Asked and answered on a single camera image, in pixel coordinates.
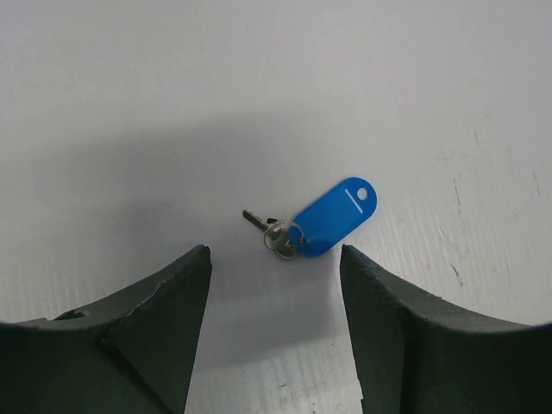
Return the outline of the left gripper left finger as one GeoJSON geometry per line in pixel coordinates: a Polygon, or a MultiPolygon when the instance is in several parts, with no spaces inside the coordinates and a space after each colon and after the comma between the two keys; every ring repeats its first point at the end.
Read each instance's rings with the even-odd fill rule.
{"type": "Polygon", "coordinates": [[[199,245],[54,319],[3,323],[2,412],[183,412],[210,279],[199,245]]]}

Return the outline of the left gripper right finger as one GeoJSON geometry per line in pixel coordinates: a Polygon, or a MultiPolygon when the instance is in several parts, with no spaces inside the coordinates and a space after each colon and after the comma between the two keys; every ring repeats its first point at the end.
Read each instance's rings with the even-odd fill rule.
{"type": "Polygon", "coordinates": [[[340,276],[364,412],[550,412],[549,324],[467,310],[348,245],[340,276]]]}

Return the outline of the blue key tag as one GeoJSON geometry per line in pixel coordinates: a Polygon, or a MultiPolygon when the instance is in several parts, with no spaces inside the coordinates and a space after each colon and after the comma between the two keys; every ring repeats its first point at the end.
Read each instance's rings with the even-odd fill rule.
{"type": "Polygon", "coordinates": [[[378,196],[365,179],[342,180],[289,220],[242,216],[263,234],[265,248],[283,259],[317,257],[354,232],[377,209],[378,196]]]}

